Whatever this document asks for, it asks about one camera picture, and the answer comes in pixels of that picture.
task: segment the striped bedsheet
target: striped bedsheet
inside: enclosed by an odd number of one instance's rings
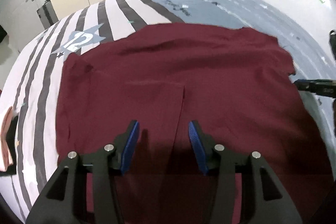
[[[16,128],[17,174],[0,178],[0,192],[14,213],[25,221],[36,198],[57,168],[55,114],[64,56],[51,54],[65,44],[72,32],[99,24],[95,34],[113,42],[149,24],[187,22],[229,28],[253,27],[276,36],[288,50],[296,78],[334,78],[336,72],[320,46],[298,24],[261,0],[104,0],[79,10],[39,34],[22,50],[0,97],[0,111],[13,105]],[[83,46],[83,54],[99,45]],[[331,101],[302,95],[327,146],[333,170],[336,148]]]

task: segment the white wall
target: white wall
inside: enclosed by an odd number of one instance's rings
[[[14,51],[9,46],[9,38],[6,36],[2,42],[0,42],[0,90],[5,85],[7,76],[12,69],[18,52]]]

